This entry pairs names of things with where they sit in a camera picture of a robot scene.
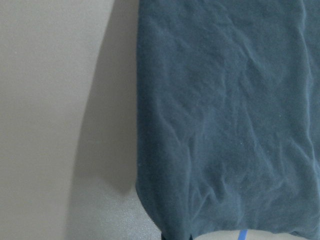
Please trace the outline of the black graphic t-shirt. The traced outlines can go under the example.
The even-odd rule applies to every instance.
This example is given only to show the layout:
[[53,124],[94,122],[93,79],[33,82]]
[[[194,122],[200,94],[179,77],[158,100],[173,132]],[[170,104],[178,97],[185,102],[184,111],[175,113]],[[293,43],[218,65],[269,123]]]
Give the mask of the black graphic t-shirt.
[[162,239],[319,239],[319,1],[142,0],[136,59],[136,191]]

